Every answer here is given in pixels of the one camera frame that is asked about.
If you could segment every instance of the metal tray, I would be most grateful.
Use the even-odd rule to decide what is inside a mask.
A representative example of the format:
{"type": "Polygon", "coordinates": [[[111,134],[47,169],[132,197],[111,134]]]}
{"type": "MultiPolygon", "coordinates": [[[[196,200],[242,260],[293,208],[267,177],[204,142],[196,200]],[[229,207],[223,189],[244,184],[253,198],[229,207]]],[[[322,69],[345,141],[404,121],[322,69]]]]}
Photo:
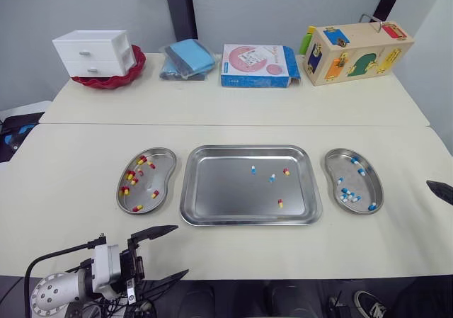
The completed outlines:
{"type": "Polygon", "coordinates": [[[155,210],[164,203],[167,196],[168,180],[176,166],[176,155],[167,148],[151,148],[139,153],[126,166],[121,174],[120,182],[117,187],[117,202],[122,210],[129,214],[144,214],[155,210]],[[145,156],[147,161],[138,164],[141,156],[145,156]],[[148,165],[151,161],[155,169],[148,165]],[[134,177],[138,182],[132,185],[132,180],[127,179],[127,172],[135,172],[134,177]],[[123,186],[129,187],[129,194],[125,195],[121,191],[123,186]],[[152,198],[154,191],[159,194],[152,198]],[[137,212],[133,209],[142,205],[143,208],[137,212]]]}
{"type": "Polygon", "coordinates": [[[332,180],[333,197],[340,207],[360,215],[374,214],[381,209],[384,204],[381,181],[372,165],[362,155],[349,149],[333,149],[326,154],[325,162],[332,180]],[[353,158],[357,160],[357,164],[351,162],[353,158]],[[365,176],[358,173],[359,169],[365,170],[365,176]],[[343,181],[337,184],[339,178],[343,178],[343,181]],[[343,188],[362,198],[355,203],[351,200],[344,203],[340,198],[343,188]],[[372,203],[376,203],[375,210],[368,209],[372,203]]]}
{"type": "Polygon", "coordinates": [[[196,226],[309,225],[319,219],[322,206],[310,159],[302,149],[202,146],[188,157],[180,211],[196,226]],[[289,176],[283,172],[286,168],[289,176]],[[272,174],[275,180],[270,182],[272,174]]]}

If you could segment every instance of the metal handle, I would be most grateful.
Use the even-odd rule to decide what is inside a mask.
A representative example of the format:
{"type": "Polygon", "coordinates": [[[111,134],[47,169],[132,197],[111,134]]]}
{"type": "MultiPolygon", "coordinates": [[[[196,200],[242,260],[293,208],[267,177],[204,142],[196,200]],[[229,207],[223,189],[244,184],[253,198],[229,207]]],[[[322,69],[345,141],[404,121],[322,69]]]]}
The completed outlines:
{"type": "Polygon", "coordinates": [[[374,16],[370,16],[368,13],[362,13],[362,15],[360,16],[360,19],[359,19],[359,23],[362,22],[362,19],[364,16],[368,17],[369,19],[372,19],[373,21],[379,22],[379,30],[377,32],[381,31],[382,26],[384,25],[383,21],[381,21],[379,18],[376,18],[374,16]]]}

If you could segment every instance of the blue and white box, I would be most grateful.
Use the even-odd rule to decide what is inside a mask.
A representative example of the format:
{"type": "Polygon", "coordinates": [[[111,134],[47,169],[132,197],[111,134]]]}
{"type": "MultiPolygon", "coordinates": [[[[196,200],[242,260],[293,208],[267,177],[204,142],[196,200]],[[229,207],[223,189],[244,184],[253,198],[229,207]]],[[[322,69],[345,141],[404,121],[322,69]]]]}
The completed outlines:
{"type": "Polygon", "coordinates": [[[225,44],[222,86],[286,88],[300,80],[296,57],[283,45],[225,44]]]}

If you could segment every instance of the red scalloped bowl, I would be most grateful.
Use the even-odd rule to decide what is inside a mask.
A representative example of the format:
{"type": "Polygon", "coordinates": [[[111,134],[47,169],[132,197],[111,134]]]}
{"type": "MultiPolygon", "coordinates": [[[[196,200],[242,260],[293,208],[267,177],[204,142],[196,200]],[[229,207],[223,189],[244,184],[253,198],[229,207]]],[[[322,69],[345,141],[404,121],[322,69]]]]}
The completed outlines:
{"type": "Polygon", "coordinates": [[[136,45],[132,45],[135,61],[137,64],[129,69],[126,76],[112,76],[112,77],[72,77],[75,82],[82,83],[84,86],[90,86],[96,89],[115,89],[119,86],[125,86],[134,81],[143,70],[144,61],[147,60],[144,53],[136,45]]]}

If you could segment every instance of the blue and white capsule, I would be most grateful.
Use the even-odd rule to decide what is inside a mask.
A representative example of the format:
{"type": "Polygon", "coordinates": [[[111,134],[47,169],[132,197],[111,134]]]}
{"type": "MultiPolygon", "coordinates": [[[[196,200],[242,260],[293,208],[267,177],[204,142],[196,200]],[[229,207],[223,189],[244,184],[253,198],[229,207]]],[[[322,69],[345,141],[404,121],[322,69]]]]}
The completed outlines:
{"type": "Polygon", "coordinates": [[[376,209],[376,203],[372,203],[370,206],[368,206],[368,210],[369,211],[372,211],[372,210],[375,210],[376,209]]]}

